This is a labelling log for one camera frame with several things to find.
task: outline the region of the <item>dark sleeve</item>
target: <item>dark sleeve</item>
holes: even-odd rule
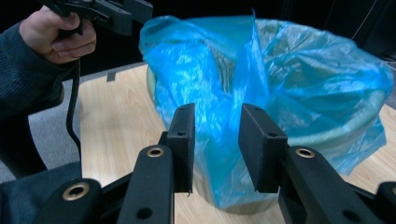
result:
[[[56,65],[22,40],[20,23],[0,34],[0,120],[59,92],[76,63]]]
[[[79,161],[1,184],[0,223],[34,223],[52,193],[76,178],[82,178]]]

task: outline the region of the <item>wooden table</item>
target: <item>wooden table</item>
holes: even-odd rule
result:
[[[163,123],[147,89],[147,66],[122,71],[113,81],[99,77],[81,84],[80,129],[83,177],[105,186],[134,169],[138,152],[156,145]],[[373,193],[379,183],[396,181],[396,111],[387,105],[380,117],[388,144],[344,179]],[[196,190],[190,197],[176,194],[176,223],[284,223],[279,206],[254,215],[235,215],[216,209]]]

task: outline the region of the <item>sleeve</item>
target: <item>sleeve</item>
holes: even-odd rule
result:
[[[17,23],[0,34],[0,120],[59,92],[76,67],[74,62],[57,65],[35,54],[19,28]]]

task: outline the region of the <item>hand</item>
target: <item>hand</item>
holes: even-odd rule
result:
[[[78,28],[75,13],[61,17],[47,7],[42,7],[21,23],[23,41],[37,54],[51,63],[69,63],[92,53],[96,47],[96,32],[90,21],[83,21],[83,35],[77,33],[59,39],[59,30]]]

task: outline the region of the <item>plastic bag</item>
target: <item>plastic bag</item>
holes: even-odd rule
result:
[[[241,157],[242,103],[266,110],[289,145],[320,151],[340,174],[386,144],[378,113],[392,73],[349,39],[252,16],[160,17],[145,24],[139,48],[166,127],[178,106],[195,103],[194,183],[217,208],[275,198],[254,192]]]

